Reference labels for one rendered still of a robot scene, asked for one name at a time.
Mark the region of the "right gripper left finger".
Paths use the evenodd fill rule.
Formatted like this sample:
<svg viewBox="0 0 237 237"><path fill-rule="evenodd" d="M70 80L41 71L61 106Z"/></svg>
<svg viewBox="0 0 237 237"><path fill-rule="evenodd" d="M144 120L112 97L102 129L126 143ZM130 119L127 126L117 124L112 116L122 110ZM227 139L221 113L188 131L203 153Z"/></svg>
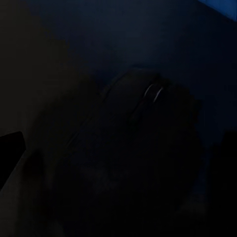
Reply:
<svg viewBox="0 0 237 237"><path fill-rule="evenodd" d="M20 131L0 136L0 191L25 150L25 139Z"/></svg>

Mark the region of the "mouse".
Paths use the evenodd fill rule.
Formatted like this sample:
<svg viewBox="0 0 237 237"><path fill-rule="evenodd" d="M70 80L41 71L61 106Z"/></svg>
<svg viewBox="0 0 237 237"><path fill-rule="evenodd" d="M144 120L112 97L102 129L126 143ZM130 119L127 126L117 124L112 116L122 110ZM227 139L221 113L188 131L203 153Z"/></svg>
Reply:
<svg viewBox="0 0 237 237"><path fill-rule="evenodd" d="M52 181L69 237L154 237L191 193L205 153L202 100L159 74L122 71L71 134Z"/></svg>

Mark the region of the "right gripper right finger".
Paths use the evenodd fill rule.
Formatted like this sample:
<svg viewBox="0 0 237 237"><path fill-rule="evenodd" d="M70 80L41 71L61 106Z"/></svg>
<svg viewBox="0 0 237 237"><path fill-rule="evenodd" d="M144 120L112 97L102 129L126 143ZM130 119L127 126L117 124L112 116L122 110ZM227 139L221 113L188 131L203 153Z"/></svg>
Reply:
<svg viewBox="0 0 237 237"><path fill-rule="evenodd" d="M221 150L237 172L237 133L231 131L224 132Z"/></svg>

